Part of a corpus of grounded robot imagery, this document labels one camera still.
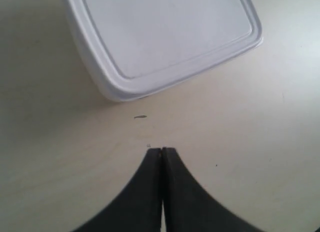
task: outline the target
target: small debris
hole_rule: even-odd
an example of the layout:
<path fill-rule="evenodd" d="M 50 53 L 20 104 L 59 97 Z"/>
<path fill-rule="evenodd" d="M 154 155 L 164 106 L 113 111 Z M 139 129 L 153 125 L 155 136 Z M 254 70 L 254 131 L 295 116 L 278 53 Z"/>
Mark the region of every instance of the small debris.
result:
<path fill-rule="evenodd" d="M 139 115 L 139 116 L 134 117 L 134 119 L 136 119 L 136 118 L 147 118 L 147 116 L 146 115 Z"/>

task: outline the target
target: table surface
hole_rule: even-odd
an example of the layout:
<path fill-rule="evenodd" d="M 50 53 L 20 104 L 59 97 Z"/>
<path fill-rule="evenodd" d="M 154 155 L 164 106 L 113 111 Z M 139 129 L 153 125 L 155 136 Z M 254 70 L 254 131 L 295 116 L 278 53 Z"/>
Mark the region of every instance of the table surface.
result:
<path fill-rule="evenodd" d="M 172 146 L 218 201 L 266 231 L 320 226 L 320 0 L 252 0 L 259 48 L 112 103 L 60 0 L 0 0 L 0 231 L 70 231 Z M 134 119 L 139 115 L 145 118 Z"/>

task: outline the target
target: dark speck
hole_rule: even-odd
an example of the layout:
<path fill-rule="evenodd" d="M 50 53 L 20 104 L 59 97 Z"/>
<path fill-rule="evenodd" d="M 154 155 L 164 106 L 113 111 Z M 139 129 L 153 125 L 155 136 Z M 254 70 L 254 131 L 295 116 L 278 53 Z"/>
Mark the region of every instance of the dark speck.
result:
<path fill-rule="evenodd" d="M 139 116 L 134 117 L 134 119 L 136 119 L 136 118 L 147 118 L 147 116 L 146 115 L 139 115 Z"/>

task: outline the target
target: white table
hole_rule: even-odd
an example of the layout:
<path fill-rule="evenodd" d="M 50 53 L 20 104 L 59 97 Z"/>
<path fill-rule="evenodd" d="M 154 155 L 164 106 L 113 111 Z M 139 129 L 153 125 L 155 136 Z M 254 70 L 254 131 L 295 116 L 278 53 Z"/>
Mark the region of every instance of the white table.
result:
<path fill-rule="evenodd" d="M 84 68 L 60 0 L 0 0 L 0 231 L 78 227 L 121 191 L 149 145 L 176 147 L 201 185 L 250 223 L 316 230 L 320 0 L 253 3 L 261 47 L 114 104 Z"/>

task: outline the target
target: plastic lid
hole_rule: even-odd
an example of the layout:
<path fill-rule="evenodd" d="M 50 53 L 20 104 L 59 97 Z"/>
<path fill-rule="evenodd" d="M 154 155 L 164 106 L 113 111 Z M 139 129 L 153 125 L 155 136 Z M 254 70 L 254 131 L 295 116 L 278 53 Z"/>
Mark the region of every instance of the plastic lid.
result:
<path fill-rule="evenodd" d="M 102 93 L 127 101 L 259 45 L 251 0 L 64 0 L 82 59 Z"/>

